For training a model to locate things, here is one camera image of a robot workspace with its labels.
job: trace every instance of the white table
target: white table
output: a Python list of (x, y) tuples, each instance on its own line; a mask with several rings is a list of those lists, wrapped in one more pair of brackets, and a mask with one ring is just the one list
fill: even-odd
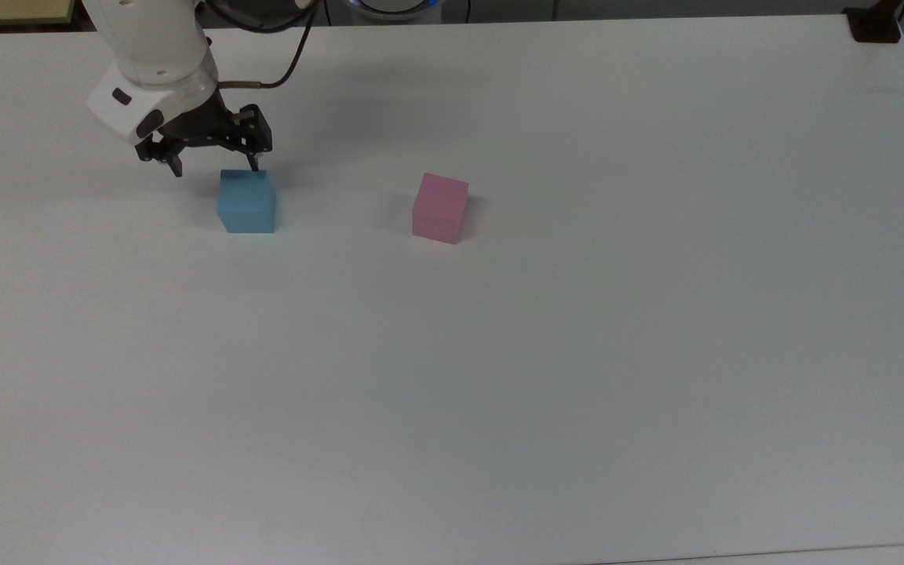
[[(651, 563), (686, 565), (686, 560)], [(693, 559), (689, 565), (904, 565), (904, 546), (711, 557)]]
[[(223, 79), (297, 33), (212, 31)], [(226, 235), (0, 36), (0, 563), (904, 544), (904, 43), (840, 16), (316, 29)], [(424, 172), (465, 240), (409, 236)]]

